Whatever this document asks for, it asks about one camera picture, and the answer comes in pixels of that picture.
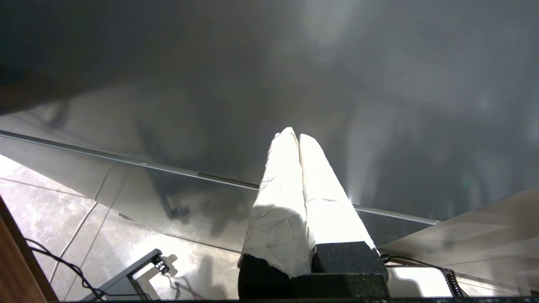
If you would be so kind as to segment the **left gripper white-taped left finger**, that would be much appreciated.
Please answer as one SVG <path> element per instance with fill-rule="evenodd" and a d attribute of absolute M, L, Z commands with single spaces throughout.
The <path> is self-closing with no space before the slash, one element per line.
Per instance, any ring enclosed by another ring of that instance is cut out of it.
<path fill-rule="evenodd" d="M 311 273 L 307 215 L 293 128 L 275 134 L 238 261 L 240 299 L 291 297 L 291 281 Z"/>

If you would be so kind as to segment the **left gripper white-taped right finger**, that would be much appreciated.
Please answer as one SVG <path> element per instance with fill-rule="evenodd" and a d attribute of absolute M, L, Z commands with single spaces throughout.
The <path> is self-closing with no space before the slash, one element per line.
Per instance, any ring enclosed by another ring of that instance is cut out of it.
<path fill-rule="evenodd" d="M 374 241 L 317 140 L 299 137 L 310 273 L 299 287 L 387 287 Z"/>

